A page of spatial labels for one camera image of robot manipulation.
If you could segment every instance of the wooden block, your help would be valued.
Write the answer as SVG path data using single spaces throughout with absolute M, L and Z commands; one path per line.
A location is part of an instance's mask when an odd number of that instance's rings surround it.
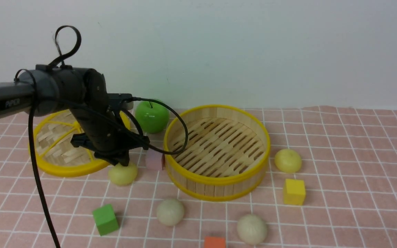
M 226 239 L 220 237 L 205 237 L 205 248 L 226 248 Z
M 303 180 L 286 179 L 283 186 L 283 202 L 289 205 L 303 205 L 306 188 Z

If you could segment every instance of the white wall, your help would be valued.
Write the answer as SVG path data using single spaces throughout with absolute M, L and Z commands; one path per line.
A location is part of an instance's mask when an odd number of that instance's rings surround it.
M 397 108 L 397 0 L 0 0 L 0 81 L 57 55 L 176 107 Z M 70 50 L 75 38 L 63 30 Z

